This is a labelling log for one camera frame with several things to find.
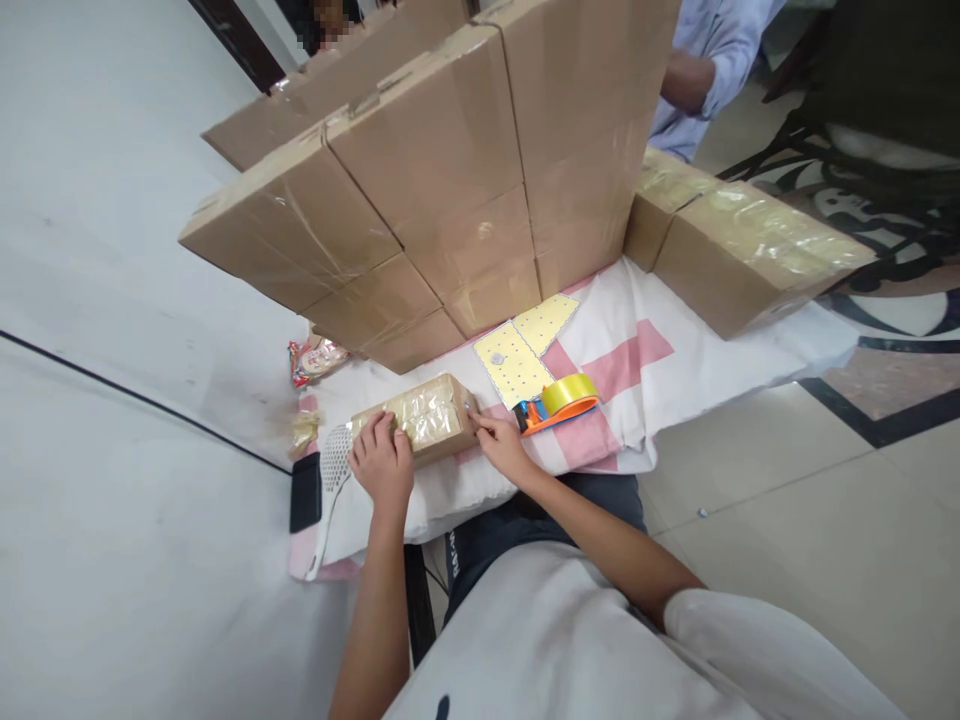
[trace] dark pants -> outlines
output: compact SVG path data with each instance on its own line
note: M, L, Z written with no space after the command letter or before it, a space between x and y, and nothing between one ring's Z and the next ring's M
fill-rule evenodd
M647 534L635 475L567 473L557 478L625 523ZM533 500L517 493L506 504L468 520L447 533L447 579L450 588L444 625L493 562L518 545L549 540L577 544Z

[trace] stack of cardboard boxes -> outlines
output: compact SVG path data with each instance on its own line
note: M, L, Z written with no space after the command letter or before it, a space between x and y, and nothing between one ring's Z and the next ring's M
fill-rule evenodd
M254 102L203 133L238 170L309 130L469 20L463 0L384 4Z
M504 0L269 152L181 242L406 372L619 257L678 7Z
M725 340L796 311L872 250L746 183L650 149L624 254Z

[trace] perforated yellow board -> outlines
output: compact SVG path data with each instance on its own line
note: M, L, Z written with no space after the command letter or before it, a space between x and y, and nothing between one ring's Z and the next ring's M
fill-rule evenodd
M507 408L536 397L553 382L550 371L512 322L477 340L473 350Z
M566 295L554 295L535 308L520 313L513 322L530 348L540 357L578 307L579 300Z

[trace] packing tape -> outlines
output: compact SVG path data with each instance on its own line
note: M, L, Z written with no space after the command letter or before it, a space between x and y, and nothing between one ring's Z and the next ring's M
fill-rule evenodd
M582 412L587 405L596 407L600 403L597 388L594 387L593 381L583 373L568 375L547 386L544 388L540 399L543 401L543 409L547 411L550 417L559 415L565 409L573 410L576 408L578 412Z

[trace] hand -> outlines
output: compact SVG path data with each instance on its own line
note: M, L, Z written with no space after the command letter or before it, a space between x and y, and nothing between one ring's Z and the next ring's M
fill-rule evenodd
M520 429L516 423L477 415L472 410L470 419L479 425L477 439L483 454L507 480L519 486L537 469L520 443Z
M373 498L374 511L407 516L413 492L413 453L403 430L390 431L393 413L378 412L353 441L347 464Z

